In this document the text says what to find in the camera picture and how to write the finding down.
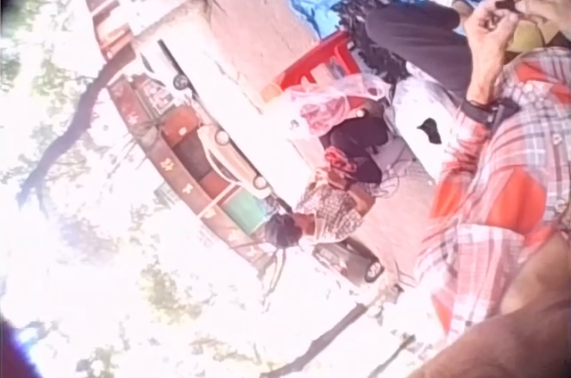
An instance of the man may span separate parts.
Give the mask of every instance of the man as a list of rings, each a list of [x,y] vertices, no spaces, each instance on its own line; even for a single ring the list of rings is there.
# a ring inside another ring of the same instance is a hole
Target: man
[[[569,376],[571,52],[503,61],[519,17],[571,38],[571,0],[514,0],[520,15],[497,10],[500,1],[481,3],[466,22],[467,100],[417,263],[448,341],[466,334],[415,378]],[[502,120],[493,105],[507,99],[519,110]]]
[[[325,159],[356,181],[380,184],[383,172],[371,152],[389,141],[389,128],[383,117],[365,115],[348,118],[319,138]]]
[[[265,238],[278,248],[340,242],[384,193],[380,182],[357,182],[337,168],[318,169],[294,212],[276,214],[266,223]]]
[[[392,3],[370,12],[368,37],[436,80],[455,104],[466,97],[472,56],[461,29],[472,13],[466,0],[426,0]]]

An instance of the pavement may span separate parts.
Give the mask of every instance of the pavement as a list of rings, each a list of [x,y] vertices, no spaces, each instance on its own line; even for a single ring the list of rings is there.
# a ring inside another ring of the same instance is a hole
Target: pavement
[[[185,0],[162,0],[174,8]],[[316,42],[287,0],[212,0],[211,28],[253,90],[261,89]]]
[[[186,0],[159,0],[153,15],[161,17]],[[210,25],[219,47],[242,77],[243,91],[260,103],[258,93],[278,73],[317,43],[309,25],[287,0],[211,0]],[[310,164],[320,161],[316,143],[297,144]],[[281,177],[295,178],[291,172]],[[434,188],[417,164],[400,179],[396,195],[381,199],[355,235],[396,275],[412,275]]]

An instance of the plaid shirt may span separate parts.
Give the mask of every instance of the plaid shirt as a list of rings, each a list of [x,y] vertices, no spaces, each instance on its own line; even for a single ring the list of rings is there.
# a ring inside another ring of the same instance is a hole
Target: plaid shirt
[[[569,229],[571,52],[518,57],[496,91],[521,111],[491,139],[459,112],[417,262],[449,342],[491,316],[529,255]]]
[[[397,188],[393,178],[381,185],[357,183],[373,197],[390,195]],[[295,211],[314,215],[316,233],[311,243],[340,242],[353,234],[363,223],[363,217],[355,210],[355,201],[345,191],[328,184],[308,188],[295,207]]]

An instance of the dark hair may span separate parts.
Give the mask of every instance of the dark hair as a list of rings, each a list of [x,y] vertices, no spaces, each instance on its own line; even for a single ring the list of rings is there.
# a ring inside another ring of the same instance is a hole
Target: dark hair
[[[266,222],[265,238],[278,249],[297,246],[303,231],[291,215],[276,213]]]

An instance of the red chair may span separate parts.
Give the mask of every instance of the red chair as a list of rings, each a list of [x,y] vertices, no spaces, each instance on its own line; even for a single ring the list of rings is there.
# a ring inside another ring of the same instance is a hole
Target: red chair
[[[344,76],[353,73],[360,73],[357,62],[353,59],[349,51],[351,38],[343,30],[326,37],[317,46],[309,50],[302,58],[292,64],[289,68],[274,78],[274,84],[267,86],[262,96],[268,102],[276,95],[280,95],[290,86],[298,86],[305,79],[311,84],[316,84],[316,80],[311,73],[319,65],[323,64],[329,69],[335,66]],[[363,106],[364,100],[360,97],[351,97],[349,104],[352,109]]]

